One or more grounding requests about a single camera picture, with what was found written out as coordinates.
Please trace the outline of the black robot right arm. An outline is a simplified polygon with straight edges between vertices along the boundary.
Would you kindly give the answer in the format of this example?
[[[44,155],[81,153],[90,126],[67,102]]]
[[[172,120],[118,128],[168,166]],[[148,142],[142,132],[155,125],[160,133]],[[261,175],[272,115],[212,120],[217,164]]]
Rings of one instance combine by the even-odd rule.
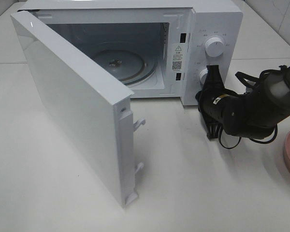
[[[264,144],[264,138],[277,136],[278,123],[290,116],[290,66],[264,70],[258,78],[237,72],[235,77],[251,90],[244,94],[225,88],[217,65],[207,70],[195,98],[208,139],[220,139],[225,132]]]

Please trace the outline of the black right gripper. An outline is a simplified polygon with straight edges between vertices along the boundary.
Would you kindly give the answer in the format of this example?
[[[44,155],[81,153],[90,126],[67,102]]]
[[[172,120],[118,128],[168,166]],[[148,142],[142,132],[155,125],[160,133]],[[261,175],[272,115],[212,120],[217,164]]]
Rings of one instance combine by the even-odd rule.
[[[218,139],[223,129],[219,121],[237,120],[237,93],[225,88],[218,65],[208,65],[207,70],[205,83],[196,99],[206,137]]]

